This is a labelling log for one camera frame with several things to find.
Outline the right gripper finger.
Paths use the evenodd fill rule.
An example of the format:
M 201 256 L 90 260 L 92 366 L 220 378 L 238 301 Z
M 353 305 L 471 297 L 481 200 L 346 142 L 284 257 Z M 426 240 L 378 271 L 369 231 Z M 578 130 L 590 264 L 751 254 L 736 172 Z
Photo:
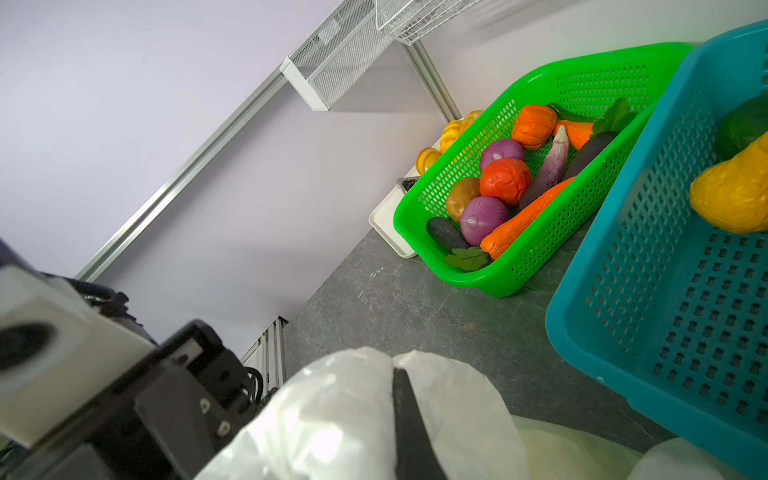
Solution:
M 446 480 L 426 430 L 408 372 L 393 370 L 392 401 L 398 480 Z

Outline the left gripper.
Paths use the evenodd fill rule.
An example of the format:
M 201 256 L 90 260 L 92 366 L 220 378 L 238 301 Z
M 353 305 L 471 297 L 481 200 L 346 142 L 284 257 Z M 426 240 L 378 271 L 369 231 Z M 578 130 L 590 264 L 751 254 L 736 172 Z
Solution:
M 192 479 L 253 420 L 261 373 L 195 320 L 12 462 L 14 479 Z

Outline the white plastic grocery bag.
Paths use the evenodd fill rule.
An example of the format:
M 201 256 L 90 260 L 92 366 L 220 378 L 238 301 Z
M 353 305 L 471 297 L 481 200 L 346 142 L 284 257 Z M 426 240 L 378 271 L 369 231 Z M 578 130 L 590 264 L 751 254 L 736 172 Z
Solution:
M 512 415 L 474 367 L 433 353 L 342 350 L 301 369 L 200 471 L 203 479 L 397 479 L 393 370 L 408 372 L 447 479 L 734 479 L 686 440 L 640 453 Z

